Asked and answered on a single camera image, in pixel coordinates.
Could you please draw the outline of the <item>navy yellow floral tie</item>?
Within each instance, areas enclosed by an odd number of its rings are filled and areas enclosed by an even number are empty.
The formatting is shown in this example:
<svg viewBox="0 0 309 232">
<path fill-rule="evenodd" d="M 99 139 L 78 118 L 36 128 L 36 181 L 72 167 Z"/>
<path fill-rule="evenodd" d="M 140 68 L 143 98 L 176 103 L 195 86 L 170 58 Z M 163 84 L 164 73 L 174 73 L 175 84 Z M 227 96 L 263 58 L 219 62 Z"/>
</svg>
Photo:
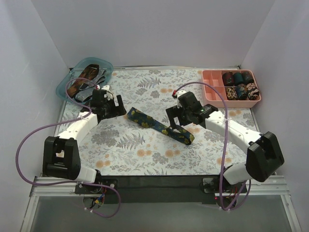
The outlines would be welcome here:
<svg viewBox="0 0 309 232">
<path fill-rule="evenodd" d="M 140 110 L 132 107 L 129 112 L 127 113 L 127 118 L 138 125 L 142 126 L 143 128 L 151 128 L 154 129 L 182 144 L 190 145 L 195 137 L 191 133 L 190 135 L 174 135 L 171 133 L 168 126 L 162 124 L 161 122 L 153 119 L 151 116 L 141 112 Z"/>
</svg>

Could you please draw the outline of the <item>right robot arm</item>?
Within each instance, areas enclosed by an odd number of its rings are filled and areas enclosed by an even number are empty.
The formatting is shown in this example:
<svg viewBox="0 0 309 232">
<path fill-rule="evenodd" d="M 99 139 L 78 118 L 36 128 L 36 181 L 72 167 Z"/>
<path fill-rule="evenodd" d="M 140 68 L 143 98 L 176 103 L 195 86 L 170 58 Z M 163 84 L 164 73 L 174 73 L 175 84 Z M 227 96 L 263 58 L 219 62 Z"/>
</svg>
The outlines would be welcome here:
<svg viewBox="0 0 309 232">
<path fill-rule="evenodd" d="M 213 105 L 201 105 L 192 92 L 182 91 L 176 98 L 177 105 L 166 110 L 172 129 L 177 128 L 175 118 L 181 126 L 191 123 L 200 125 L 221 136 L 227 136 L 231 143 L 247 155 L 245 162 L 232 165 L 224 171 L 223 177 L 218 180 L 222 191 L 229 192 L 237 183 L 251 179 L 264 182 L 284 164 L 275 134 L 269 131 L 261 134 L 226 119 Z"/>
</svg>

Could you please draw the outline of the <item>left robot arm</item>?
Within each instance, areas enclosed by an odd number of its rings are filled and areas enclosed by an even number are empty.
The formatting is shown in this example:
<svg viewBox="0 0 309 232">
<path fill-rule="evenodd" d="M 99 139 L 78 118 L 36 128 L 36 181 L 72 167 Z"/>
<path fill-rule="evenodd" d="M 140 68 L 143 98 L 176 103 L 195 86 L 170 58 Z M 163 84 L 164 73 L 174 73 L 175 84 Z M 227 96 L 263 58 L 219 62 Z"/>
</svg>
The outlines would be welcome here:
<svg viewBox="0 0 309 232">
<path fill-rule="evenodd" d="M 86 183 L 92 193 L 102 190 L 103 182 L 95 169 L 81 164 L 78 144 L 102 120 L 123 116 L 126 109 L 122 96 L 113 96 L 106 89 L 94 89 L 92 100 L 84 106 L 70 126 L 44 142 L 42 172 L 44 175 Z"/>
</svg>

